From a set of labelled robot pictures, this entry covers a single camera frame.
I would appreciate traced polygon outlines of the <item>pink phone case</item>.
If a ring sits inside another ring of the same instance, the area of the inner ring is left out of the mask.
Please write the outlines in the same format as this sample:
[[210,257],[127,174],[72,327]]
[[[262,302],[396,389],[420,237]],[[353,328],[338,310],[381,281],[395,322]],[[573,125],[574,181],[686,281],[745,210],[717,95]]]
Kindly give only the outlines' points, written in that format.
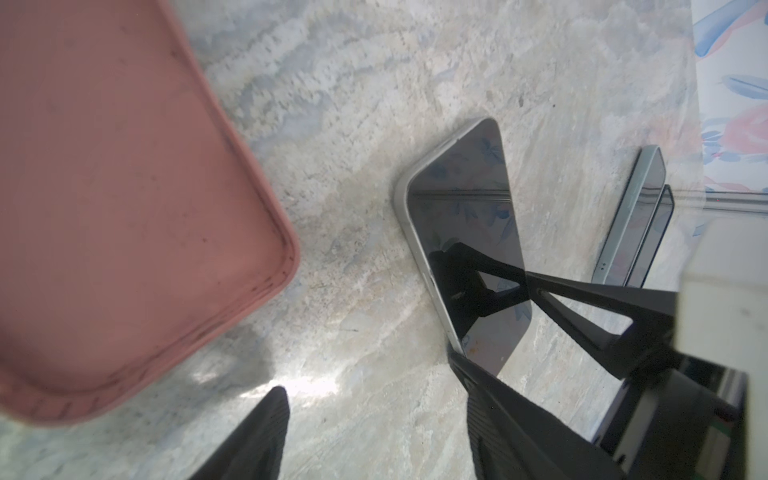
[[166,1],[1,5],[1,409],[79,423],[292,280],[299,242]]

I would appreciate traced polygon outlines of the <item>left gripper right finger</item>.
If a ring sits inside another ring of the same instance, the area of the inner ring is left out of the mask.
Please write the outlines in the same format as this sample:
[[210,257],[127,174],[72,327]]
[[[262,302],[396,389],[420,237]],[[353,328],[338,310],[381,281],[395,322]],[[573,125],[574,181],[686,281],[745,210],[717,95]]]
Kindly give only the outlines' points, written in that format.
[[478,479],[624,479],[599,447],[497,377],[451,350],[468,393],[467,432]]

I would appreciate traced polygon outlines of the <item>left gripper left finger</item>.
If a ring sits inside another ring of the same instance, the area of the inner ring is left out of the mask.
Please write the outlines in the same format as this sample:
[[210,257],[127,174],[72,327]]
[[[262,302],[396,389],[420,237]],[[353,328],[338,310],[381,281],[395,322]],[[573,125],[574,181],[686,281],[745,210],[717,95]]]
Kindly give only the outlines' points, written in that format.
[[277,479],[289,419],[287,392],[276,386],[190,479]]

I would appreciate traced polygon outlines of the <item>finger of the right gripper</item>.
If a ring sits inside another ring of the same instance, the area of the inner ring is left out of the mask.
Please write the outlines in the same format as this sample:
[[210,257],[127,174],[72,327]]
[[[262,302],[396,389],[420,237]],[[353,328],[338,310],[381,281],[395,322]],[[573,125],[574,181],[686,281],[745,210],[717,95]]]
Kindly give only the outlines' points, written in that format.
[[677,294],[526,274],[531,300],[617,379],[676,368]]

